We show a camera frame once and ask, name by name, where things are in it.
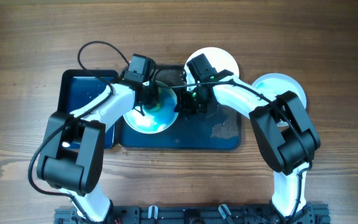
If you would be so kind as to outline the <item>white plate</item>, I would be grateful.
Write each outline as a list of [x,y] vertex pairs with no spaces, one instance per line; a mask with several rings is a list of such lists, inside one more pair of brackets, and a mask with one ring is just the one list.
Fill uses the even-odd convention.
[[190,69],[187,66],[187,63],[201,55],[204,54],[208,59],[208,62],[211,64],[212,67],[216,69],[217,72],[220,72],[224,69],[229,70],[232,72],[237,78],[239,78],[239,66],[234,59],[234,57],[227,51],[217,48],[217,47],[205,47],[202,49],[197,50],[196,52],[192,53],[190,57],[187,59],[185,63],[185,72],[186,72],[186,82],[187,84],[194,84],[196,83],[195,78],[190,72]]
[[174,112],[177,105],[175,92],[166,88],[166,84],[156,81],[159,90],[159,100],[163,103],[162,109],[156,112],[145,111],[142,116],[135,109],[123,115],[125,122],[135,131],[142,134],[157,134],[168,129],[177,119],[178,113]]
[[306,94],[302,86],[292,77],[282,73],[268,73],[262,75],[252,86],[258,89],[259,92],[273,101],[270,95],[281,95],[287,91],[294,92],[300,99],[304,109],[307,107]]

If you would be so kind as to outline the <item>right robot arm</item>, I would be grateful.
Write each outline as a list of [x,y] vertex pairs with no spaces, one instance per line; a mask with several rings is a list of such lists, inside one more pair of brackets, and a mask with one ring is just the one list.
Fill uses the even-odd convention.
[[305,93],[283,74],[267,74],[247,84],[229,66],[232,60],[231,55],[193,54],[185,64],[186,85],[179,86],[186,97],[181,109],[194,112],[214,98],[250,120],[260,154],[273,170],[274,215],[293,223],[306,207],[305,177],[321,145],[302,101]]

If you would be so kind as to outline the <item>green yellow sponge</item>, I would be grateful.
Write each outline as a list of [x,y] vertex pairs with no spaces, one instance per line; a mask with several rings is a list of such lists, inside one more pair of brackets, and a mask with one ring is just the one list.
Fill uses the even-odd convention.
[[156,111],[162,109],[162,107],[163,107],[163,103],[157,102],[157,103],[145,105],[144,110],[149,111],[149,112],[156,112]]

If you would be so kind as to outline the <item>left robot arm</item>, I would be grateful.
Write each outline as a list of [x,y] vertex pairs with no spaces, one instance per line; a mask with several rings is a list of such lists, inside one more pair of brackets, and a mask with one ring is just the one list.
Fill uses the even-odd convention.
[[54,112],[42,144],[30,164],[28,179],[41,194],[32,174],[46,181],[51,195],[68,197],[87,223],[115,223],[114,205],[99,186],[106,131],[125,113],[155,99],[149,81],[155,63],[135,54],[122,78],[106,81],[93,101],[71,113]]

